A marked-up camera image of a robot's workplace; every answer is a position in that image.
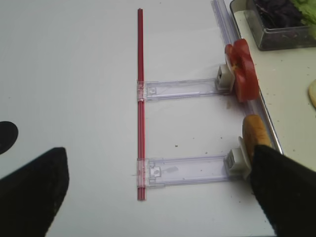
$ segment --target red stick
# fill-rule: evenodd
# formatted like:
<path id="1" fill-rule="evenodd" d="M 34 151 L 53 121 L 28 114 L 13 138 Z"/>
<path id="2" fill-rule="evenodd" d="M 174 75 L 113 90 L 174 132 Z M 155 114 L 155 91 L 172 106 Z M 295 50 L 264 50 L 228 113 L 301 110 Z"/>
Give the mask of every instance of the red stick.
<path id="1" fill-rule="evenodd" d="M 144 81 L 144 23 L 143 9 L 138 9 L 138 81 Z M 141 162 L 141 174 L 144 173 L 145 165 L 145 103 L 138 101 L 138 160 Z M 145 176 L 143 175 L 143 185 L 138 183 L 137 199 L 144 201 L 145 197 Z"/>

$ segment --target plastic container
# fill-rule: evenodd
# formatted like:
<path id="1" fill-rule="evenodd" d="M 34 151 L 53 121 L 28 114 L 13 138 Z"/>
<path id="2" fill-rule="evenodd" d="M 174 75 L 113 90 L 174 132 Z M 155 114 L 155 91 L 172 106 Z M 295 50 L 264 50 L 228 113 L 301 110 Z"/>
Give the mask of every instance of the plastic container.
<path id="1" fill-rule="evenodd" d="M 290 28 L 268 29 L 253 0 L 246 1 L 245 16 L 252 35 L 260 50 L 276 50 L 316 46 L 316 38 L 311 34 L 316 27 L 300 26 Z"/>

